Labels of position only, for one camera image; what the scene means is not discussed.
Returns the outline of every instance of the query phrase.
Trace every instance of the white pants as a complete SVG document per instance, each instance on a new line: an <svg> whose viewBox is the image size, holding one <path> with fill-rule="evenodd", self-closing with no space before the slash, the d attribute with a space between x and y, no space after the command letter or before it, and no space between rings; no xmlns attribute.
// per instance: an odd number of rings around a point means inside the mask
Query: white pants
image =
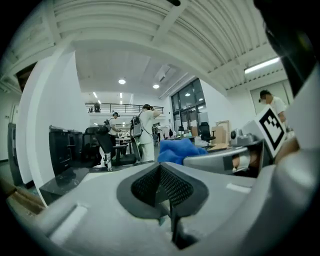
<svg viewBox="0 0 320 256"><path fill-rule="evenodd" d="M154 161L155 160L155 147L153 141L147 144L141 144L143 156L141 162Z"/></svg>

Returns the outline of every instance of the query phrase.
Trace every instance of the office chair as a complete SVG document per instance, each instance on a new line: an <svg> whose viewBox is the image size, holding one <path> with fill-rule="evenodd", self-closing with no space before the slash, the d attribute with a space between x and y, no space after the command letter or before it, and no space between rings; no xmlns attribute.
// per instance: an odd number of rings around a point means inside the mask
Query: office chair
<svg viewBox="0 0 320 256"><path fill-rule="evenodd" d="M101 163L99 143L96 140L95 132L97 127L88 127L84 134L72 134L70 145L72 160L68 161L70 167L91 168Z"/></svg>
<svg viewBox="0 0 320 256"><path fill-rule="evenodd" d="M204 149L210 148L209 141L214 140L216 137L211 136L210 134L210 126L207 122L202 122L201 125L199 125L200 133L201 133L201 140L207 142L207 146L204 146Z"/></svg>
<svg viewBox="0 0 320 256"><path fill-rule="evenodd" d="M115 160L110 160L112 166L124 166L134 164L137 161L135 154L125 154L120 157L121 151L124 148L127 148L126 145L113 146L110 140L108 129L106 127L98 127L98 130L95 133L95 137L98 140L103 152L104 152L104 162L106 164L107 155L112 152L113 149L116 150Z"/></svg>

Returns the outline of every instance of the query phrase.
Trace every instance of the cardboard box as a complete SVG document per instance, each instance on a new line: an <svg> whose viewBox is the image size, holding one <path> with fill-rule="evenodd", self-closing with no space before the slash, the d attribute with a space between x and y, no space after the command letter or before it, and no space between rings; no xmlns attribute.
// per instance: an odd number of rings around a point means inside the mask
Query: cardboard box
<svg viewBox="0 0 320 256"><path fill-rule="evenodd" d="M214 131L215 139L211 141L211 144L220 144L220 143L226 143L226 131L223 126L213 126L211 128L211 135Z"/></svg>

